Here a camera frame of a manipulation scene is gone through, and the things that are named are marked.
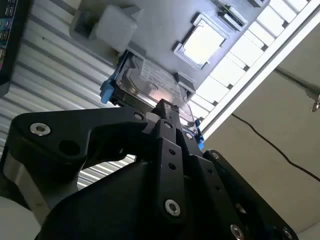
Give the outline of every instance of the white wall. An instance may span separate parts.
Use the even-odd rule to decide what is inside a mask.
[[[298,234],[299,240],[318,240],[320,239],[320,222],[307,230]]]
[[[0,197],[0,239],[35,240],[40,226],[32,212]]]

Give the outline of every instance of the black cable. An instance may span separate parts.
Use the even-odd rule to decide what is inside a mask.
[[[316,175],[314,175],[312,172],[309,172],[308,170],[304,169],[303,167],[293,163],[288,157],[287,155],[284,154],[283,151],[281,151],[276,145],[274,145],[272,142],[270,142],[268,139],[266,139],[264,136],[262,136],[249,122],[243,120],[241,117],[232,114],[233,117],[235,117],[236,119],[238,119],[239,121],[243,122],[244,124],[248,125],[252,131],[254,131],[255,134],[257,134],[260,138],[262,138],[263,140],[265,140],[271,147],[273,147],[275,150],[278,151],[278,153],[280,153],[282,155],[282,157],[284,157],[284,159],[292,166],[294,166],[295,168],[305,172],[306,174],[308,174],[310,177],[314,178],[315,180],[317,180],[318,182],[320,182],[320,178],[317,177]]]

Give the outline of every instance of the rectangular slot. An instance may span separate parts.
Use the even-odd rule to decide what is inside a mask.
[[[244,35],[251,42],[253,42],[255,45],[257,45],[260,49],[262,49],[265,46],[265,44],[259,38],[257,38],[251,31],[249,31],[249,30],[245,31]]]
[[[265,0],[247,0],[247,1],[251,3],[255,8],[261,8],[265,2]]]
[[[201,106],[202,108],[206,109],[208,112],[211,112],[215,108],[210,102],[203,99],[202,97],[200,97],[197,94],[193,95],[191,100],[193,102],[195,102],[196,104],[198,104],[199,106]]]
[[[227,54],[226,57],[216,66],[216,68],[212,71],[210,76],[217,80],[219,83],[228,87],[229,84],[233,86],[237,84],[237,82],[242,78],[242,76],[246,73],[240,66],[238,66],[233,60],[229,58],[230,54]]]
[[[297,12],[301,12],[302,9],[308,4],[307,0],[285,0],[290,6],[292,6]]]
[[[288,23],[291,23],[297,16],[283,0],[271,0],[270,6]]]
[[[9,11],[10,11],[10,6],[7,6],[6,9],[5,9],[5,13],[4,14],[6,16],[9,16]]]
[[[225,5],[224,11],[219,13],[219,17],[236,31],[242,31],[247,26],[247,20],[232,6]]]
[[[198,104],[194,103],[193,101],[189,101],[189,106],[191,108],[192,115],[196,119],[205,118],[209,114],[209,112],[207,110],[205,110],[204,108],[202,108]]]
[[[252,65],[264,53],[257,45],[244,35],[231,48],[230,52],[249,67],[252,67]]]
[[[8,14],[8,16],[9,16],[9,17],[12,17],[12,16],[14,15],[14,12],[15,12],[15,7],[14,7],[14,6],[11,6],[11,7],[9,8],[9,14]]]
[[[249,30],[267,46],[270,46],[275,41],[275,38],[257,22],[252,23]]]
[[[209,76],[197,90],[197,94],[209,103],[220,102],[229,89]]]
[[[258,16],[259,23],[270,31],[275,37],[278,37],[283,30],[285,20],[283,20],[271,7],[267,6]]]

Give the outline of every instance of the corrugated metal wall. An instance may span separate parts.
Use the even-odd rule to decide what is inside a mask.
[[[69,36],[78,0],[35,0],[7,95],[0,98],[0,156],[11,120],[28,112],[112,107],[100,102],[100,86],[113,69],[88,54]],[[132,163],[103,163],[82,171],[85,187]]]

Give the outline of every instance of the bolt hole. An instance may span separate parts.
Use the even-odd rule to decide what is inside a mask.
[[[144,117],[143,117],[141,114],[137,113],[137,112],[134,113],[134,117],[135,117],[136,119],[138,119],[138,120],[144,119]]]
[[[172,149],[169,149],[169,153],[171,153],[172,155],[176,155],[176,152]]]
[[[176,165],[174,165],[173,163],[169,163],[169,168],[171,169],[171,170],[176,170],[177,169],[177,167],[176,167]]]
[[[64,140],[59,143],[59,150],[67,156],[76,156],[80,153],[80,147],[74,141]]]
[[[43,126],[36,126],[35,129],[41,133],[43,133],[46,130]]]
[[[239,232],[239,230],[237,230],[237,229],[234,230],[234,234],[238,238],[240,238],[242,236],[241,233]]]
[[[172,129],[172,125],[168,122],[164,122],[164,125],[168,128],[168,129]]]
[[[169,204],[169,208],[173,211],[173,212],[177,212],[177,207],[176,207],[176,205],[174,205],[173,203],[170,203]]]

